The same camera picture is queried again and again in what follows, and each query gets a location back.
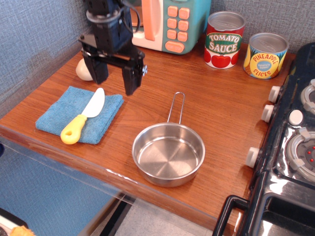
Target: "wooden countertop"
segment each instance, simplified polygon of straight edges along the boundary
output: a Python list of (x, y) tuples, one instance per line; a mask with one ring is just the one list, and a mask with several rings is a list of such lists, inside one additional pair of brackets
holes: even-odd
[[(268, 124), (260, 117), (265, 104), (270, 104), (269, 91), (283, 84), (295, 55), (286, 55), (277, 77), (259, 80), (243, 70), (245, 44), (236, 66), (224, 70), (205, 64), (204, 37), (186, 55), (141, 50), (146, 54), (148, 74), (134, 95), (125, 95), (120, 68), (109, 66), (109, 78), (101, 85), (79, 79), (75, 68), (82, 55), (78, 53), (0, 120), (0, 135), (213, 229), (228, 195), (249, 197), (252, 169), (245, 165), (245, 159), (250, 147), (262, 145)], [(60, 137), (35, 127), (37, 119), (69, 86), (90, 91), (102, 87), (106, 95), (124, 97), (125, 102), (97, 145), (66, 145)], [(175, 188), (157, 187), (138, 172), (131, 147), (141, 130), (167, 121), (177, 91), (186, 95), (182, 124), (203, 139), (205, 160), (190, 182)], [(175, 108), (174, 122), (179, 113)], [(237, 217), (235, 213), (230, 225), (235, 225)]]

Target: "microwave door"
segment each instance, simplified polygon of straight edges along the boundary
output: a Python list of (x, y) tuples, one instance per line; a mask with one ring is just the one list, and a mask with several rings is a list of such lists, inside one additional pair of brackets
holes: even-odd
[[(136, 46), (162, 51), (163, 0), (143, 0), (141, 5), (135, 5), (135, 8), (143, 20), (143, 29), (133, 34), (132, 43)], [(132, 22), (136, 25), (137, 18), (133, 17)]]

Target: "pineapple slices can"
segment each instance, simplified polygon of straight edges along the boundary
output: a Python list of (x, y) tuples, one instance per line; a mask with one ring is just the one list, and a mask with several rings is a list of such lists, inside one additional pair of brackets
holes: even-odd
[(244, 70), (258, 79), (271, 79), (281, 70), (289, 42), (274, 33), (257, 33), (250, 37)]

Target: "can lid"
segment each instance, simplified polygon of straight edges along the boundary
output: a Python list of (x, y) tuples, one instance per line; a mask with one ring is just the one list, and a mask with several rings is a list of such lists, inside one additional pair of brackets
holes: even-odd
[(218, 11), (211, 14), (208, 24), (217, 31), (238, 30), (245, 25), (245, 18), (232, 11)]
[(250, 37), (250, 45), (263, 53), (281, 53), (289, 48), (289, 42), (275, 33), (257, 33)]

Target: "yellow knife handle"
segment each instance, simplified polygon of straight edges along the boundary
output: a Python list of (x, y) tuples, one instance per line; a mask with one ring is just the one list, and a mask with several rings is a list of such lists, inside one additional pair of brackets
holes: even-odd
[(85, 115), (78, 115), (61, 132), (61, 140), (65, 144), (75, 144), (81, 137), (82, 128), (87, 120)]

